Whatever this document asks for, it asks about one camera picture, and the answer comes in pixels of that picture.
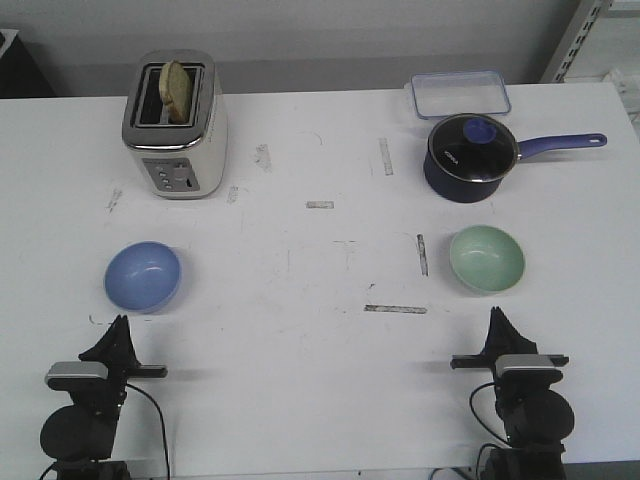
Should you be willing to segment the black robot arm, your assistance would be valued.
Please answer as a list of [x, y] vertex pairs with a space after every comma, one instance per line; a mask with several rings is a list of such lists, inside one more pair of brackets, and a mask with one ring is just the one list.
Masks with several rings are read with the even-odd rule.
[[121, 409], [133, 390], [155, 407], [160, 423], [165, 477], [171, 477], [166, 424], [159, 403], [132, 379], [161, 379], [164, 365], [144, 365], [136, 356], [130, 324], [117, 316], [97, 343], [76, 361], [54, 363], [45, 375], [53, 391], [69, 394], [71, 403], [52, 413], [40, 432], [40, 446], [53, 459], [41, 474], [58, 479], [130, 479], [128, 464], [111, 458]]
[[562, 441], [574, 429], [575, 415], [568, 401], [551, 386], [563, 379], [569, 363], [562, 354], [541, 354], [535, 342], [522, 336], [497, 306], [490, 311], [484, 347], [475, 355], [454, 355], [452, 369], [487, 369], [492, 380], [469, 395], [491, 387], [502, 435], [484, 421], [479, 424], [500, 443], [485, 443], [478, 452], [477, 479], [564, 479]]

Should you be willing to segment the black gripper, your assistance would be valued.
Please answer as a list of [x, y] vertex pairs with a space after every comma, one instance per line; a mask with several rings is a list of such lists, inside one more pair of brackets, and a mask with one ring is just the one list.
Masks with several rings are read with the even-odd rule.
[[483, 351], [475, 355], [453, 355], [450, 367], [486, 369], [492, 381], [476, 390], [493, 388], [498, 395], [530, 395], [546, 391], [563, 379], [560, 368], [569, 363], [563, 354], [540, 354], [535, 342], [522, 336], [500, 307], [492, 307]]
[[[123, 355], [111, 355], [120, 334]], [[100, 373], [95, 380], [83, 380], [81, 386], [70, 393], [73, 404], [92, 415], [119, 415], [130, 379], [162, 379], [168, 374], [165, 365], [144, 365], [138, 361], [127, 315], [118, 315], [97, 343], [80, 353], [78, 359], [83, 367], [90, 367], [92, 373]]]

